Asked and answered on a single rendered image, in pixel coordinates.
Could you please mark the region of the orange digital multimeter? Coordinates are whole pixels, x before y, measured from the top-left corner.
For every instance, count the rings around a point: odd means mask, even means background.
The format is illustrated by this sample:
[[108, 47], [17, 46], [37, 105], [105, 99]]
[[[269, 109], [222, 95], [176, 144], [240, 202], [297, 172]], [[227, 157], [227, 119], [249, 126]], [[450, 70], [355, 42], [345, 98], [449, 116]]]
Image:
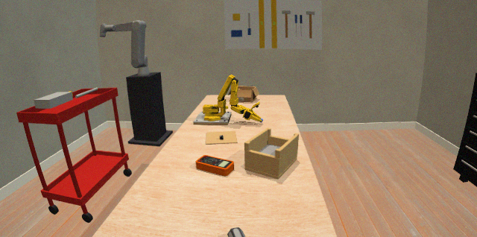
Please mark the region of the orange digital multimeter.
[[217, 157], [203, 155], [196, 160], [196, 168], [221, 176], [228, 176], [234, 170], [234, 162]]

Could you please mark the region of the tan flat mat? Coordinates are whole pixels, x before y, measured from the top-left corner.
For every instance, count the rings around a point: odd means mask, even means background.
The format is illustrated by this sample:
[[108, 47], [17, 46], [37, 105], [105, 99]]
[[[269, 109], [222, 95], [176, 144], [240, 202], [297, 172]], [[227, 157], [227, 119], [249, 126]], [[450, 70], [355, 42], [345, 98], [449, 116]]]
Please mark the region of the tan flat mat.
[[[224, 139], [220, 139], [223, 135]], [[206, 132], [206, 145], [238, 143], [235, 131]]]

